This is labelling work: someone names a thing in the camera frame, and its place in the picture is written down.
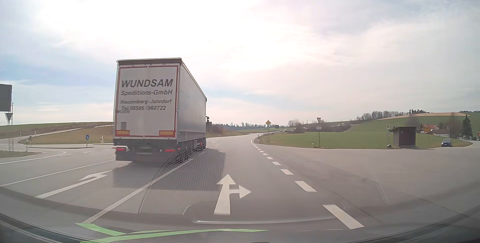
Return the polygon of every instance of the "bus stop shelter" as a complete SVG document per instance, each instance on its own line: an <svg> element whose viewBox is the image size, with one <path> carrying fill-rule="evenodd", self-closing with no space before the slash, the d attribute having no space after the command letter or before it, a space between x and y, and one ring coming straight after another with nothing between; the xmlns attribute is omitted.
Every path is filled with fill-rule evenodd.
<svg viewBox="0 0 480 243"><path fill-rule="evenodd" d="M395 127L392 132L394 147L414 147L416 145L417 126Z"/></svg>

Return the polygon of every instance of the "curtainside trailer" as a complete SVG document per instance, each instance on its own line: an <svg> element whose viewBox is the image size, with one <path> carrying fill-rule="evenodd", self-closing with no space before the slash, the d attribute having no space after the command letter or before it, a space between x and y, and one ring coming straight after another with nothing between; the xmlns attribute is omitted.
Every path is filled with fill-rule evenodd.
<svg viewBox="0 0 480 243"><path fill-rule="evenodd" d="M203 150L207 98L181 58L117 61L116 160L167 163Z"/></svg>

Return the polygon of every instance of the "evergreen tree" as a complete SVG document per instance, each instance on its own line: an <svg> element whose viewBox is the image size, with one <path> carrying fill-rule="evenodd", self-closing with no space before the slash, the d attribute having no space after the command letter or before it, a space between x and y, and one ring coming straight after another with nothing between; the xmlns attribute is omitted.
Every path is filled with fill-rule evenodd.
<svg viewBox="0 0 480 243"><path fill-rule="evenodd" d="M463 136L473 136L472 134L472 124L470 118L465 115L465 119L462 121L462 135Z"/></svg>

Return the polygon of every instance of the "curb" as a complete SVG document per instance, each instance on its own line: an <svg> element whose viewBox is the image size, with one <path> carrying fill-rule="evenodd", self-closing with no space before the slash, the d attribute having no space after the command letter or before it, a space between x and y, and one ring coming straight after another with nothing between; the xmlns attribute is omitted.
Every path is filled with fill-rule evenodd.
<svg viewBox="0 0 480 243"><path fill-rule="evenodd" d="M80 148L93 148L93 146L82 146L82 147L39 147L39 146L29 146L28 148L80 149Z"/></svg>

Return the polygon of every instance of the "parked car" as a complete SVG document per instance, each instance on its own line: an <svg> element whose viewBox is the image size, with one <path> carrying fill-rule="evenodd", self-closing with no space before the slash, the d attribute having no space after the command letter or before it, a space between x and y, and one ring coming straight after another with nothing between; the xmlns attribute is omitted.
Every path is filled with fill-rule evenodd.
<svg viewBox="0 0 480 243"><path fill-rule="evenodd" d="M447 138L444 139L443 142L441 142L441 147L453 147L453 142L451 139Z"/></svg>

